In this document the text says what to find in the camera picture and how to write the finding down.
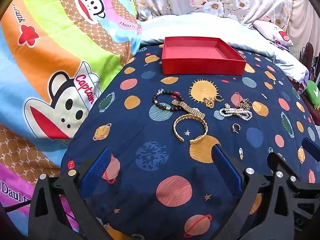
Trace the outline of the gold link watch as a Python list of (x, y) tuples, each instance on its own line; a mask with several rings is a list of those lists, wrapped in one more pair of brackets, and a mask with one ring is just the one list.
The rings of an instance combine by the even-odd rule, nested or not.
[(175, 99), (171, 102), (171, 104), (175, 106), (174, 109), (178, 111), (185, 111), (186, 113), (195, 115), (201, 119), (204, 119), (206, 117), (206, 115), (203, 112), (201, 112), (198, 108), (190, 107), (184, 101), (178, 101)]

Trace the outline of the gold cuff bangle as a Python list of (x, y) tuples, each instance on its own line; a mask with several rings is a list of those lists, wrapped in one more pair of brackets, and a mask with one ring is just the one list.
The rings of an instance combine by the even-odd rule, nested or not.
[(207, 136), (208, 124), (195, 115), (184, 114), (174, 121), (172, 131), (178, 141), (185, 142), (185, 139), (188, 139), (189, 144), (193, 145)]

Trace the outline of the red shallow tray box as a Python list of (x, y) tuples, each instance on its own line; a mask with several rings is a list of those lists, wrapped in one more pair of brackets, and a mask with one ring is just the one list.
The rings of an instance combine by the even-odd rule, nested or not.
[(162, 72), (242, 76), (246, 60), (220, 38), (166, 37), (162, 51)]

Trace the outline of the green cushion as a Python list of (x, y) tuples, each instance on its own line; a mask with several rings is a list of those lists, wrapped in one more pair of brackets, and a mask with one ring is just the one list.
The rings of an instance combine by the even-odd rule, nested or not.
[(319, 109), (320, 106), (320, 93), (317, 85), (309, 80), (307, 84), (307, 88), (304, 91), (304, 94), (308, 101), (313, 105), (315, 109)]

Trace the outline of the navy planet print blanket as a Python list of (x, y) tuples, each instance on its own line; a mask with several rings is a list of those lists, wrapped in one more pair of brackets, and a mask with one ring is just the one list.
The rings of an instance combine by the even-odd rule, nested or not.
[(160, 46), (143, 48), (90, 110), (61, 172), (105, 147), (106, 173), (86, 198), (103, 224), (134, 239), (208, 239), (236, 202), (212, 157), (220, 145), (259, 174), (284, 157), (302, 181), (319, 183), (313, 119), (272, 60), (241, 50), (242, 76), (164, 75)]

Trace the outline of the pink cartoon small pillow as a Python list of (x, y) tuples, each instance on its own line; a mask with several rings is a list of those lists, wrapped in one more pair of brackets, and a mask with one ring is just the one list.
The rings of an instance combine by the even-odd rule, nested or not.
[(274, 23), (255, 20), (253, 22), (253, 27), (269, 41), (285, 46), (286, 48), (293, 46), (293, 42), (287, 33)]

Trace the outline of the colourful monkey cartoon quilt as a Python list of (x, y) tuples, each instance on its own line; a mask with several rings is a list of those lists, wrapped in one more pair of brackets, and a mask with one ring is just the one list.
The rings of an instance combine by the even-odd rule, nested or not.
[(1, 239), (28, 235), (93, 104), (139, 48), (134, 0), (1, 0)]

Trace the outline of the light blue pillow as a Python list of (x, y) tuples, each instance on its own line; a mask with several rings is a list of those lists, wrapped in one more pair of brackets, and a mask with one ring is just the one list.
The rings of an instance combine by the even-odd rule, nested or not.
[(309, 71), (288, 51), (282, 50), (264, 38), (257, 30), (230, 18), (221, 18), (204, 12), (187, 15), (164, 15), (144, 21), (141, 45), (155, 45), (166, 37), (198, 36), (220, 38), (235, 49), (243, 49), (265, 57), (280, 68), (286, 76), (298, 83), (307, 82)]

